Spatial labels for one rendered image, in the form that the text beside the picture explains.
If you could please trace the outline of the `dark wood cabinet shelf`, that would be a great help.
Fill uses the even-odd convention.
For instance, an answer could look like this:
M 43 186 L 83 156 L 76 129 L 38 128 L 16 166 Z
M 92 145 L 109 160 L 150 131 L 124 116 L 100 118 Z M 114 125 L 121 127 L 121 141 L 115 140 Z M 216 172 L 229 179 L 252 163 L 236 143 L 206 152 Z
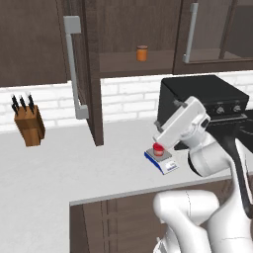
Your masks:
M 100 71 L 103 77 L 172 71 L 181 0 L 97 0 Z M 147 59 L 136 47 L 147 45 Z

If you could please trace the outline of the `dark wood base cabinets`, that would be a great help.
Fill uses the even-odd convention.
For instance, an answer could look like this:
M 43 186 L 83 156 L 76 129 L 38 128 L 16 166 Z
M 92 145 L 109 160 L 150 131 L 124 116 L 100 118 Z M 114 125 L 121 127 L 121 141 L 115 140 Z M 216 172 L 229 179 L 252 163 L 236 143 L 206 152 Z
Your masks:
M 70 208 L 70 253 L 152 253 L 166 225 L 153 211 L 156 193 Z

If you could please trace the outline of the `small red jam jar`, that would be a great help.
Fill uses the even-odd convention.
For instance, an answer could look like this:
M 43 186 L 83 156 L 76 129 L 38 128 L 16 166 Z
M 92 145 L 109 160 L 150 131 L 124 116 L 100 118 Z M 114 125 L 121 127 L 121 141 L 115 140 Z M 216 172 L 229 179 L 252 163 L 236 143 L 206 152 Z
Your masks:
M 164 154 L 164 147 L 158 142 L 155 142 L 153 144 L 153 153 L 155 156 L 162 156 Z

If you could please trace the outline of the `wooden knife block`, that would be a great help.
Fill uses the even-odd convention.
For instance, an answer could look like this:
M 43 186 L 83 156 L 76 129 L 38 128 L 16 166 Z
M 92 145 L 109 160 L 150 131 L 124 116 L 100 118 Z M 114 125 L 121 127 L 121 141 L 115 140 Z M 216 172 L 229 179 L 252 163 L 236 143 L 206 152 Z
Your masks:
M 18 114 L 14 117 L 26 146 L 38 146 L 44 139 L 45 127 L 38 106 L 31 111 L 30 108 L 20 108 Z

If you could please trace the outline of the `open dark wood cabinet door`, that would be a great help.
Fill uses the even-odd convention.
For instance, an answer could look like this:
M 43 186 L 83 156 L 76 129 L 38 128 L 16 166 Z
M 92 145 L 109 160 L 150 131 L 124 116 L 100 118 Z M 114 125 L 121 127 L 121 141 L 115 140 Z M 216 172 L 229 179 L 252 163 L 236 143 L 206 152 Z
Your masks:
M 63 0 L 64 14 L 79 16 L 81 33 L 73 35 L 78 99 L 88 107 L 87 123 L 96 146 L 104 144 L 97 0 Z

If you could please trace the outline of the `black hob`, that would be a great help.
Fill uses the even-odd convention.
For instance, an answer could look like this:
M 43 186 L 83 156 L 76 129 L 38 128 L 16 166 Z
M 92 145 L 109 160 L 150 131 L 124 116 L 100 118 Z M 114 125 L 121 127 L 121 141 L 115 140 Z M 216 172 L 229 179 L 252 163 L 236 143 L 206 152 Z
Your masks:
M 253 110 L 246 110 L 242 114 L 212 117 L 207 131 L 212 132 L 219 127 L 225 129 L 235 126 L 238 126 L 236 137 L 248 149 L 253 149 Z

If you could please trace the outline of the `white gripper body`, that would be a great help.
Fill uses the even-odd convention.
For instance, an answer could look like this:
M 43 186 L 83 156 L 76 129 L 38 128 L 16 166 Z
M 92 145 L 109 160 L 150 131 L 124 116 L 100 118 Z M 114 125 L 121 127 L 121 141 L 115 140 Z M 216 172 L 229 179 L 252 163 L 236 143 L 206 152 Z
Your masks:
M 191 96 L 161 127 L 162 131 L 153 136 L 153 140 L 170 149 L 179 141 L 189 139 L 197 130 L 203 133 L 210 120 L 204 105 Z

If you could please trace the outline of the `closed dark wood cabinet door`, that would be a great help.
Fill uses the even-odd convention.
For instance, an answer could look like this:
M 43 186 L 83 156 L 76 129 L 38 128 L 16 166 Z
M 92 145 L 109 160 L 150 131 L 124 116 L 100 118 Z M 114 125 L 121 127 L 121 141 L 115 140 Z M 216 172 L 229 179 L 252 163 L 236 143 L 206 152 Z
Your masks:
M 62 0 L 0 0 L 0 87 L 68 79 Z

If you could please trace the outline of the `glazed dark wood cabinet door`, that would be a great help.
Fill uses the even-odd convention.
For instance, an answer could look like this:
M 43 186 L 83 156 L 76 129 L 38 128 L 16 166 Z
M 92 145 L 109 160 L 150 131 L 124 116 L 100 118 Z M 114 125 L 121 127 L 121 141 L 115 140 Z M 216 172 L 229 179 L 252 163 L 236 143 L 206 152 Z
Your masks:
M 190 62 L 186 52 L 192 3 L 199 3 Z M 253 70 L 253 0 L 182 0 L 175 74 Z

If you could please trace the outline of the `black toaster oven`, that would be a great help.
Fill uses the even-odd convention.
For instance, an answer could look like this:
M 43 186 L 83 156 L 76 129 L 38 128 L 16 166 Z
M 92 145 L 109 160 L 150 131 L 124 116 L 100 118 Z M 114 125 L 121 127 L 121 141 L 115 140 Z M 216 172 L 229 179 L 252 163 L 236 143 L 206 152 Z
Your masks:
M 161 80 L 157 121 L 163 126 L 177 111 L 173 101 L 197 98 L 212 118 L 246 111 L 249 96 L 216 75 L 163 78 Z

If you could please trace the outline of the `orange jar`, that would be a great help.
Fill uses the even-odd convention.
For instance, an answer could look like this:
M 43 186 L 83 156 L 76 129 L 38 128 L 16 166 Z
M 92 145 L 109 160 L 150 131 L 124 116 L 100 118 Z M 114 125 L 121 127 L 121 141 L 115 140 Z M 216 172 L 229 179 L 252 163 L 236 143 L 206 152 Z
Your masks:
M 136 47 L 136 60 L 145 61 L 147 59 L 147 45 L 138 45 Z

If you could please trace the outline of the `blue and grey digital scale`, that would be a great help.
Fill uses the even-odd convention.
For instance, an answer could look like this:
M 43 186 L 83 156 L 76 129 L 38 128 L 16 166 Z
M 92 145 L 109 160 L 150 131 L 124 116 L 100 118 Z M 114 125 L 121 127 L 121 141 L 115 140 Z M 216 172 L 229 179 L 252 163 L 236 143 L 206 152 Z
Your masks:
M 172 157 L 172 154 L 167 150 L 164 151 L 162 156 L 157 156 L 154 154 L 154 150 L 152 148 L 147 149 L 144 152 L 144 156 L 159 169 L 159 171 L 166 175 L 173 170 L 179 168 L 176 160 Z

